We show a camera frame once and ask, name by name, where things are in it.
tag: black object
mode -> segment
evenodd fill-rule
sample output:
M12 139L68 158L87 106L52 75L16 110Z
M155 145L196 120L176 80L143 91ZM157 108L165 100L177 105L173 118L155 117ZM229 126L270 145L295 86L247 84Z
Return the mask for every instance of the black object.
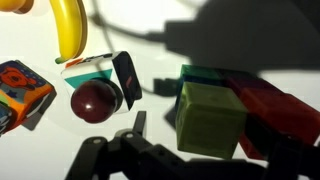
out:
M123 172L128 179L297 179L305 175L320 179L320 149L281 135L257 118L247 122L246 135L261 154L268 157L267 168L245 160L185 162L162 145L152 145L143 138L146 112L138 112L134 128L108 142L103 137L85 140L66 177L67 180L109 179ZM259 129L257 142L250 131ZM267 146L261 141L269 139Z

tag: white table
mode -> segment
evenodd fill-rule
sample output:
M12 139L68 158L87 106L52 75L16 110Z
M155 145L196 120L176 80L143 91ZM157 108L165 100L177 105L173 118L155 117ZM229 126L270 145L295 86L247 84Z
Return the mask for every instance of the white table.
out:
M91 0L84 0L88 16L94 12L91 2ZM101 14L110 23L137 33L151 30L163 31L165 20L192 20L197 12L197 6L189 6L191 3L184 3L185 0L98 0L97 2ZM179 152L176 149L175 130L164 118L173 107L175 97L160 97L144 93L143 99L137 101L130 112L114 115L101 124L87 124L75 117L69 105L70 97L60 77L64 65L57 65L54 62L59 55L58 38L48 0L35 0L33 9L24 15L1 12L0 19L0 62L21 60L51 82L57 91L57 97L34 131L20 126L1 137L1 180L64 179L80 145L86 138L104 136L111 140L118 130L133 126L139 110L147 111L146 138L148 141L164 145L184 160L209 158ZM107 33L112 42L113 49L111 49L103 30L90 20L88 26L88 42L82 56L109 53L112 50L128 51L133 58L140 83L146 89L153 89L154 78L177 78L181 64L190 63L188 57L167 51L163 43L148 42L109 30ZM310 47L315 48L320 42L320 36L315 36L312 42ZM320 61L320 54L312 54L312 57ZM261 77L317 110L320 110L319 75L319 71L299 69L260 72ZM239 146L234 158L246 158ZM252 162L266 165L261 161ZM123 177L114 176L114 179L123 179Z

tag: banana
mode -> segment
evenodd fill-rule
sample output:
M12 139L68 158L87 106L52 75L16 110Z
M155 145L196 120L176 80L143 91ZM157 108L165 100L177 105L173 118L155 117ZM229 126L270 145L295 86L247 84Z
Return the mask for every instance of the banana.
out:
M60 57L57 64L77 58L87 42L87 17L82 0L50 0L54 13Z

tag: green cube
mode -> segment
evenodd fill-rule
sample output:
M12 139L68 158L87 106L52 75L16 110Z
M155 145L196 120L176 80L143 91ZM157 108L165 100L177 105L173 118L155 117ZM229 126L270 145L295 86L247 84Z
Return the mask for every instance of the green cube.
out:
M229 88L185 82L176 117L178 150L231 159L247 112Z

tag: yellow banana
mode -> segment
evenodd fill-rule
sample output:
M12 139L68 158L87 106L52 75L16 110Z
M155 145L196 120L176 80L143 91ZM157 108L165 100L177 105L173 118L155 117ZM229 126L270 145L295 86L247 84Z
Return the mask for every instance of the yellow banana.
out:
M56 20L60 57L57 64L77 58L87 42L87 17L82 0L50 0Z

